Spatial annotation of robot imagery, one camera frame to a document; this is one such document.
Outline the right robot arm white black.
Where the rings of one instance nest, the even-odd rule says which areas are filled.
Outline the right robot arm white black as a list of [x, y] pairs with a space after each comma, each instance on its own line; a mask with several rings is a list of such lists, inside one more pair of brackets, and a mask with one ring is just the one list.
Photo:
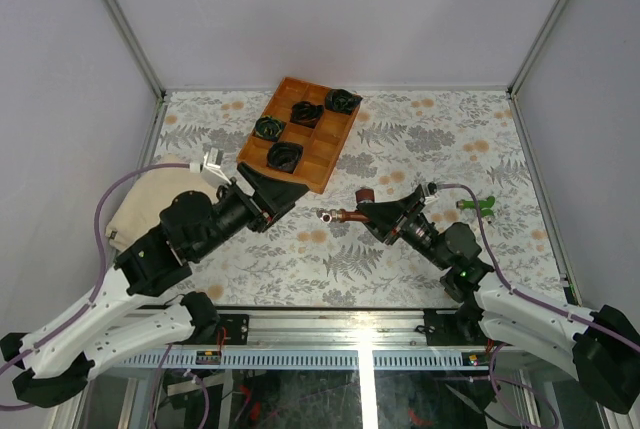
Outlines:
[[376, 239], [403, 240], [443, 270], [446, 294], [460, 307], [458, 336], [467, 343], [487, 337], [524, 350], [576, 380], [595, 402], [627, 414], [639, 397], [639, 333], [620, 310], [561, 302], [510, 283], [489, 251], [482, 225], [454, 222], [439, 230], [423, 209], [436, 184], [378, 202], [372, 190], [357, 191], [357, 210]]

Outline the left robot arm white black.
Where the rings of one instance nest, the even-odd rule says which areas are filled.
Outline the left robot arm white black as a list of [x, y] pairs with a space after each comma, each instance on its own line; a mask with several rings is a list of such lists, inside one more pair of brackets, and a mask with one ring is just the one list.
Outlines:
[[264, 232], [294, 208], [304, 184], [238, 166], [253, 188], [246, 194], [233, 179], [221, 178], [218, 200], [187, 190], [173, 197], [159, 222], [103, 266], [94, 288], [64, 313], [31, 333], [1, 340], [3, 367], [19, 368], [12, 386], [17, 404], [5, 411], [52, 408], [81, 393], [115, 365], [171, 343], [208, 343], [220, 317], [208, 296], [192, 291], [160, 313], [126, 326], [117, 320], [155, 304], [192, 274], [200, 262], [239, 231]]

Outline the green water faucet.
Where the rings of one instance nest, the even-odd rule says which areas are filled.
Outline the green water faucet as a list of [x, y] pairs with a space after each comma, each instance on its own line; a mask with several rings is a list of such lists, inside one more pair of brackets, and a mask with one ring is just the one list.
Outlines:
[[478, 199], [474, 201], [472, 199], [460, 199], [456, 202], [456, 208], [462, 210], [478, 210], [483, 220], [488, 224], [492, 224], [494, 221], [495, 213], [494, 206], [496, 198], [494, 196], [488, 196], [484, 199]]

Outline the chrome threaded pipe nipple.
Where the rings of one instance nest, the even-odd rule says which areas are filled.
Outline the chrome threaded pipe nipple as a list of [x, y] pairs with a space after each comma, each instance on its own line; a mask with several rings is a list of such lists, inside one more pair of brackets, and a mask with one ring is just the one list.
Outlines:
[[324, 223], [343, 223], [345, 211], [343, 209], [322, 209], [318, 211], [318, 217]]

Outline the brown water faucet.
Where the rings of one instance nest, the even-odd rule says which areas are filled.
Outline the brown water faucet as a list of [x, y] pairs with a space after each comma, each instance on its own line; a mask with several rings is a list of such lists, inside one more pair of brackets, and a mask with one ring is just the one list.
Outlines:
[[338, 221], [341, 223], [358, 222], [369, 223], [370, 219], [359, 209], [361, 203], [374, 203], [375, 192], [372, 188], [362, 187], [355, 192], [356, 208], [353, 210], [340, 209], [338, 211]]

